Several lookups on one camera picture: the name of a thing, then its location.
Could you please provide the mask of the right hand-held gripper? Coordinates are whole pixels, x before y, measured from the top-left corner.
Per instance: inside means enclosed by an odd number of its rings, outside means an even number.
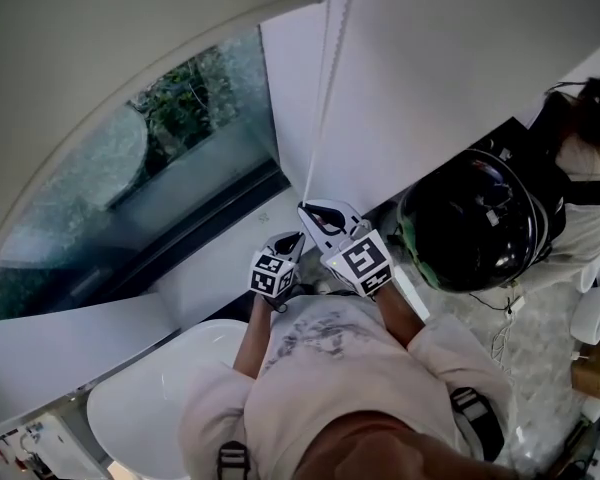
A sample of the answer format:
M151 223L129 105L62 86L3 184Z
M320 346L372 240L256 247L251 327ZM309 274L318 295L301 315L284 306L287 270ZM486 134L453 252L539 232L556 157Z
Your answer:
M372 297L393 279L393 260L379 232L351 205L313 199L300 203L297 210L308 234L324 253L322 264L359 296ZM347 239L346 246L335 249L339 234L366 235Z

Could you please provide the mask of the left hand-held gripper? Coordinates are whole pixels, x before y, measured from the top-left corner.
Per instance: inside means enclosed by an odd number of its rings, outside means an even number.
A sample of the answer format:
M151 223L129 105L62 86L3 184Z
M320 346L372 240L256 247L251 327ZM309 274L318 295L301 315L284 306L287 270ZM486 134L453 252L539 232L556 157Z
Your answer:
M248 288L278 299L298 280L298 261L306 241L303 232L284 232L270 237L252 258Z

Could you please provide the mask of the white roller blind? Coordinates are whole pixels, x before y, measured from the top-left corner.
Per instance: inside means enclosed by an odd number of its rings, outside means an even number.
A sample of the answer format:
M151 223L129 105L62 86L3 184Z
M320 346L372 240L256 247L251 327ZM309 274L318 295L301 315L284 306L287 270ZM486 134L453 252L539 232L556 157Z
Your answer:
M0 0L0 249L55 166L154 79L321 0Z

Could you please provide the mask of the person's right forearm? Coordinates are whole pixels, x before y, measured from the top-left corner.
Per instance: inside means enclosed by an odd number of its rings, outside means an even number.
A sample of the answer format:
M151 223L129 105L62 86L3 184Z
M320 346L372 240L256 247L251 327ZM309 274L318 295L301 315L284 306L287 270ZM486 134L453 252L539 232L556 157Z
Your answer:
M393 282L379 288L374 297L387 331L407 349L413 339L424 329L424 321Z

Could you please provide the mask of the person's left forearm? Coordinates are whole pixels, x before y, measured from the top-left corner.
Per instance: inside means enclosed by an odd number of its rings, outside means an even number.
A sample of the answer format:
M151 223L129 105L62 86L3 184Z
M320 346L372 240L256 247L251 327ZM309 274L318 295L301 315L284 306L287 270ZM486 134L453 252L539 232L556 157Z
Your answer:
M254 298L246 332L234 360L233 369L256 379L262 367L271 333L273 307L261 295Z

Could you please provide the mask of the white rectangular block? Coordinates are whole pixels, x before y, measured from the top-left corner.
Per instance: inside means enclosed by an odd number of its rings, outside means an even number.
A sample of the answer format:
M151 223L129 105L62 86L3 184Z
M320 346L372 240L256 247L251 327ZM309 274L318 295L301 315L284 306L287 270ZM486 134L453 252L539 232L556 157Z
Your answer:
M430 317L430 312L417 293L417 290L409 279L406 272L400 265L394 267L394 280L404 298L408 301L411 308L416 312L421 320L426 321Z

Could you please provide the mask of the operator in white shirt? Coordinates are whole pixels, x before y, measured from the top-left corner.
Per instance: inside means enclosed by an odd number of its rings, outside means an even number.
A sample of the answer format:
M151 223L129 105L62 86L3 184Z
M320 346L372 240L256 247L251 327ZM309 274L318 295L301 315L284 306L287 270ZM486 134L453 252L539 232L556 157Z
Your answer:
M298 296L273 317L255 377L221 362L198 369L179 431L184 467L193 480L217 480L220 449L236 441L248 450L252 480L291 480L318 434L357 412L391 416L479 458L481 441L453 404L462 389L510 431L510 380L455 316L428 319L402 345L368 300Z

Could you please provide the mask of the green garden shrubs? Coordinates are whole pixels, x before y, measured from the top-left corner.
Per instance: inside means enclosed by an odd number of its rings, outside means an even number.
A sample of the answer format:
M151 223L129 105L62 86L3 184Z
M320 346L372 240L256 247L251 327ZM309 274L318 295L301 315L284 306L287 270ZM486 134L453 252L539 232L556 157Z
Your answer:
M191 57L132 97L129 105L147 126L146 177L230 125L272 148L275 132L260 30Z

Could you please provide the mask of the dark-framed glass window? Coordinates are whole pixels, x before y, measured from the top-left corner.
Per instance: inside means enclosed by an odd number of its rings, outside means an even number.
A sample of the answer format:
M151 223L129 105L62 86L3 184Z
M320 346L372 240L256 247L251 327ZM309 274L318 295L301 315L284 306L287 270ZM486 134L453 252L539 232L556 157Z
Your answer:
M137 295L286 186L273 114L272 148L230 125L144 176L147 126L132 97L66 156L7 235L0 321Z

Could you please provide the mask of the white window sill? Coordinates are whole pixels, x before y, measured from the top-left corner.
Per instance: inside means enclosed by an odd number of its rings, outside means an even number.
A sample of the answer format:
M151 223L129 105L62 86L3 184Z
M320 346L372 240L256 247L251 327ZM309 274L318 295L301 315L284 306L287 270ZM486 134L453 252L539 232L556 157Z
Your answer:
M0 426L21 419L210 317L248 289L252 255L300 229L289 188L162 276L148 294L0 321Z

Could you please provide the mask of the white bathtub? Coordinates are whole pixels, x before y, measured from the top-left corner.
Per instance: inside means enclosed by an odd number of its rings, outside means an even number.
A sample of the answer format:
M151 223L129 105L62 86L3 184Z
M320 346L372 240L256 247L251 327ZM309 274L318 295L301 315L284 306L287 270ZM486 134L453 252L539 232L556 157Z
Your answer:
M106 453L146 480L189 480L177 440L187 400L205 367L233 364L246 329L199 323L94 387L88 421Z

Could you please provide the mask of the white ceramic basin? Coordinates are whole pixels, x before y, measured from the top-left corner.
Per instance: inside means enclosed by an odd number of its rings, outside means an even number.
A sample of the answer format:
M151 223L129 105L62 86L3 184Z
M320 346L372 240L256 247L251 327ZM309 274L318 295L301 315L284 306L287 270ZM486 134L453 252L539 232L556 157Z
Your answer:
M600 342L600 286L591 288L581 297L571 320L570 333L588 345Z

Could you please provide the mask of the small brown cardboard box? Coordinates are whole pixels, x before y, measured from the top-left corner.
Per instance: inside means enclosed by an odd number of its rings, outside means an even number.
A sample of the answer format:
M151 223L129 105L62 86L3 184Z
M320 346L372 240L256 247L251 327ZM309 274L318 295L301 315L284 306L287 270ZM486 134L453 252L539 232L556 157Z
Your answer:
M582 344L571 364L572 388L589 397L600 399L600 342Z

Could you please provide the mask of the cluttered white shelf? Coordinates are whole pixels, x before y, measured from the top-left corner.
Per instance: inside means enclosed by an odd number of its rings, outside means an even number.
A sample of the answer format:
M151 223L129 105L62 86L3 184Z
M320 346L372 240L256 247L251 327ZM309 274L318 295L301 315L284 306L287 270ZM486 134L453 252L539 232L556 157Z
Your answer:
M0 480L111 480L106 453L83 424L45 414L0 435Z

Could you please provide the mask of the black stand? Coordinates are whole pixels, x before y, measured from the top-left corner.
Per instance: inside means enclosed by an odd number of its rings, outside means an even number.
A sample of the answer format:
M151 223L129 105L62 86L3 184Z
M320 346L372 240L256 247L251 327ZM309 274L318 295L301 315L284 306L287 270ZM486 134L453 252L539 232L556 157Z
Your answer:
M564 441L546 480L585 480L599 441L600 418L593 423L582 417Z

